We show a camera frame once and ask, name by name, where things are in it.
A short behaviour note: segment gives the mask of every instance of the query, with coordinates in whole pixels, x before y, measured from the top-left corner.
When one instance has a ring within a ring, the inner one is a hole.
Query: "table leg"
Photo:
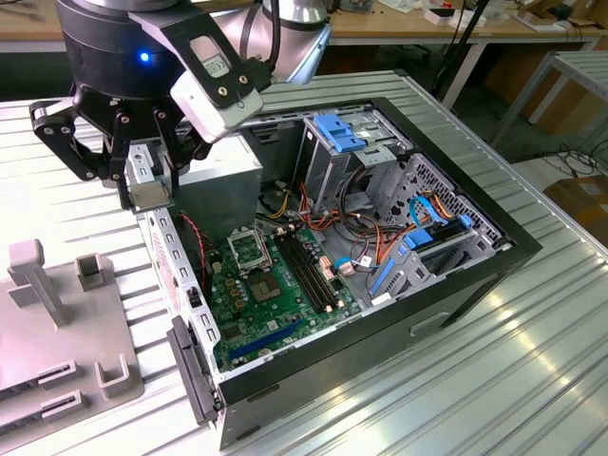
[[[515,102],[508,108],[506,113],[501,120],[501,123],[494,134],[494,137],[490,140],[490,145],[496,148],[496,145],[503,138],[504,134],[507,132],[511,124],[517,119],[518,114],[522,111],[525,104],[530,100],[534,92],[536,91],[539,84],[542,82],[544,77],[549,72],[551,68],[551,61],[553,60],[553,53],[549,52],[542,59],[541,64],[532,74],[530,80],[523,86],[522,91],[515,99]]]
[[[468,50],[463,64],[460,65],[456,77],[447,90],[446,96],[441,101],[442,105],[447,109],[451,109],[454,106],[454,103],[456,103],[456,100],[458,99],[460,92],[463,90],[468,77],[471,75],[473,68],[477,65],[479,58],[482,56],[486,45],[487,42],[481,42],[476,45],[472,45],[471,49]]]
[[[580,50],[593,50],[593,48],[596,46],[598,41],[599,40],[589,41],[589,42],[585,43],[580,48]],[[565,85],[568,81],[569,81],[569,78],[567,76],[563,76],[563,75],[560,76],[558,81],[553,85],[553,87],[551,87],[551,90],[549,90],[549,92],[545,95],[545,97],[542,99],[542,101],[539,103],[537,108],[534,110],[534,112],[528,119],[528,121],[531,124],[535,124],[541,119],[542,114],[544,114],[544,111],[546,111],[547,108],[558,97],[558,95],[563,90],[563,88],[565,87]]]

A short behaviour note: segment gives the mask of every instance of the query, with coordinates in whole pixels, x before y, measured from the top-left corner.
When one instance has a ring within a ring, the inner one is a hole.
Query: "workbench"
[[[266,112],[365,97],[389,98],[543,249],[464,319],[225,454],[605,455],[607,250],[408,77],[323,76],[263,94]],[[0,104],[4,243],[36,236],[48,265],[90,252],[112,259],[145,393],[14,454],[217,454],[215,432],[197,427],[191,412],[135,216],[38,143],[29,103]],[[80,123],[77,136],[99,151],[90,126]],[[5,271],[6,252],[1,258]]]
[[[66,48],[55,12],[54,1],[39,1],[45,22],[0,13],[0,52],[57,52]],[[251,4],[246,0],[200,1],[208,10],[239,8]],[[472,45],[442,103],[452,108],[465,86],[484,49],[490,44],[581,43],[591,50],[607,32],[597,28],[582,28],[581,32],[537,32],[510,17],[500,23],[488,21],[473,31]],[[379,45],[446,45],[454,35],[451,26],[436,26],[415,9],[407,14],[375,3],[371,13],[337,11],[332,15],[332,46]],[[542,112],[535,113],[540,117]]]

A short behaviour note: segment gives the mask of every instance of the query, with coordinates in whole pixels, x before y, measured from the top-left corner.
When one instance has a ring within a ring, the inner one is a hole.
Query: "label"
[[[591,195],[592,197],[595,195],[601,195],[601,190],[593,183],[579,183],[580,188],[584,190],[587,195]]]
[[[371,266],[371,256],[361,256],[359,264],[364,268],[369,268]]]
[[[218,78],[230,72],[230,68],[219,54],[203,61],[202,64],[213,78]]]

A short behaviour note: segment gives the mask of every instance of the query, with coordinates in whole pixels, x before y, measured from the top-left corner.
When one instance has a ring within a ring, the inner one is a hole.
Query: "motherboard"
[[[211,311],[221,331],[215,349],[220,371],[268,356],[361,312],[343,279],[329,272],[327,257],[308,228],[256,235],[262,245],[253,236],[245,244],[238,234],[239,242],[229,239],[209,253]],[[265,257],[270,259],[266,267]],[[242,269],[252,261],[262,267]]]

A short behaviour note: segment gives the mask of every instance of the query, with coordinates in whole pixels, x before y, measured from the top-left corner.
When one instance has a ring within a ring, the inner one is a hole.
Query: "blue tab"
[[[380,273],[380,276],[376,279],[375,282],[373,282],[373,285],[371,285],[370,295],[375,295],[375,293],[380,288],[380,285],[382,285],[382,282],[384,281],[384,279],[387,278],[387,276],[389,275],[390,270],[392,269],[392,267],[394,265],[395,265],[395,260],[392,259],[392,258],[389,259],[389,262],[385,266],[385,268],[382,271],[382,273]]]
[[[314,116],[314,124],[321,130],[338,153],[352,152],[367,147],[367,143],[352,134],[349,125],[336,115],[324,114]]]
[[[427,233],[427,230],[417,230],[403,236],[403,241],[408,245],[410,250],[414,250],[421,245],[432,242],[433,238]]]
[[[473,226],[473,219],[467,214],[462,214],[460,217],[460,222],[463,226],[468,230],[471,226]]]

